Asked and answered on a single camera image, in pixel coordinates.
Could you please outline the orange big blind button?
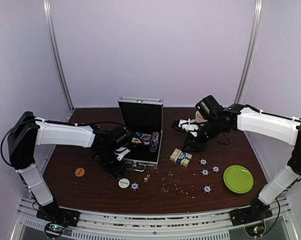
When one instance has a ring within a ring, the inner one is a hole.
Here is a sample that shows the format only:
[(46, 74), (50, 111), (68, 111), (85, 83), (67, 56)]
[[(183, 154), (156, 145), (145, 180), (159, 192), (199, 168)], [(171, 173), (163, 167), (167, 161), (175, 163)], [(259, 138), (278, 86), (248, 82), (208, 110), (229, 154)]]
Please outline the orange big blind button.
[(75, 170), (74, 174), (76, 177), (80, 178), (80, 177), (83, 177), (85, 175), (85, 169), (82, 168), (82, 167), (79, 167)]

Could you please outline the aluminium poker case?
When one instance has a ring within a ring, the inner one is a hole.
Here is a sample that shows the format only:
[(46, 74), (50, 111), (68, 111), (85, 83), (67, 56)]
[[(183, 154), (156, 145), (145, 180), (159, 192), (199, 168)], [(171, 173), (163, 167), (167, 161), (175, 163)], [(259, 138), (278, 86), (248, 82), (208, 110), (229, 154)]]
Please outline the aluminium poker case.
[[(133, 172), (144, 172), (147, 167), (157, 167), (163, 137), (164, 100), (121, 96), (118, 99), (118, 106), (123, 123), (130, 128), (131, 133), (130, 152), (123, 158), (130, 165), (126, 169)], [(159, 132), (158, 151), (151, 153), (150, 145), (131, 143), (135, 132), (141, 132), (142, 135), (152, 135), (153, 132)]]

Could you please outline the Texas Hold'em card box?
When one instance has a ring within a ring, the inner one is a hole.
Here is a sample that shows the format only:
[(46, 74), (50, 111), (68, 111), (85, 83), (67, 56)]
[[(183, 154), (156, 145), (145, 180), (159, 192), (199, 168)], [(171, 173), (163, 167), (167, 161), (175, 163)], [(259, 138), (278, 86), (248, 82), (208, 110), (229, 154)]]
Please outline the Texas Hold'em card box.
[(183, 152), (182, 150), (176, 148), (170, 155), (169, 159), (174, 163), (187, 167), (192, 159), (193, 155), (188, 152)]

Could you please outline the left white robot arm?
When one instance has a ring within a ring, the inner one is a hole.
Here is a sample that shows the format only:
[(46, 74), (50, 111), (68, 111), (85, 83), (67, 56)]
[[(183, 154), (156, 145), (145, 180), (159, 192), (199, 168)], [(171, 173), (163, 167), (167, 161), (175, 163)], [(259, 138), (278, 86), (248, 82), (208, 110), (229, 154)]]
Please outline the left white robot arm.
[(124, 156), (130, 152), (128, 126), (109, 121), (115, 127), (103, 129), (103, 121), (71, 123), (36, 117), (25, 111), (0, 142), (3, 162), (13, 168), (39, 206), (38, 213), (51, 222), (67, 220), (54, 194), (44, 180), (35, 159), (36, 150), (46, 146), (73, 146), (90, 149), (92, 157), (101, 168), (115, 178), (120, 178), (126, 167)]

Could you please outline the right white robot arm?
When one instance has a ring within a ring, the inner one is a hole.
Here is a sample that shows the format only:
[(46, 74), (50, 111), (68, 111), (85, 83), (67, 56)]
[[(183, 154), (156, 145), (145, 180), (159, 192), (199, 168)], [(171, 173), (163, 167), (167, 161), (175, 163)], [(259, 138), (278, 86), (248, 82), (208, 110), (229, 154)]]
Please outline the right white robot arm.
[[(274, 114), (280, 114), (284, 116), (301, 116), (301, 99), (296, 98), (292, 100), (259, 100), (250, 102), (254, 107), (263, 109), (267, 112)], [(211, 163), (213, 158), (221, 159), (223, 163), (230, 163), (231, 157), (235, 157), (235, 160), (244, 160), (244, 163), (248, 163), (248, 158), (244, 157), (243, 150), (236, 150), (234, 154), (226, 153), (226, 149), (235, 148), (235, 138), (231, 138), (233, 142), (229, 145), (220, 145), (210, 143), (207, 150), (202, 153), (195, 153), (197, 158), (208, 158)], [(293, 147), (286, 143), (276, 140), (271, 137), (263, 136), (257, 133), (248, 132), (247, 139), (251, 143), (251, 147), (255, 152), (256, 157), (259, 160), (260, 167), (263, 169), (265, 176), (269, 179), (275, 176), (275, 174), (284, 166), (289, 160), (292, 154)], [(296, 183), (291, 190), (286, 192), (288, 203), (292, 209), (292, 212), (297, 220), (301, 221), (301, 181)]]

